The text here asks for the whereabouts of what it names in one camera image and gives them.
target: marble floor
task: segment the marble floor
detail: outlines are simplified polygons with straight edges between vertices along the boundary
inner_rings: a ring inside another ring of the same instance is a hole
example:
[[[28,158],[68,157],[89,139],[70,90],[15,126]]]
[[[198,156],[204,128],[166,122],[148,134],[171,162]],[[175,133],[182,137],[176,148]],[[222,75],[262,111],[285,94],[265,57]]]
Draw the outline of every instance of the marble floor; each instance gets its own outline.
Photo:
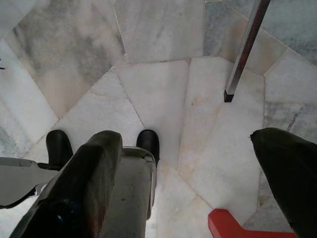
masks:
[[[47,163],[51,129],[75,151],[101,130],[131,146],[151,128],[161,161],[147,238],[210,238],[214,208],[247,229],[291,231],[249,135],[273,126],[317,143],[315,2],[272,1],[224,103],[254,0],[8,1],[26,16],[0,29],[0,156]],[[0,238],[35,199],[0,210]]]

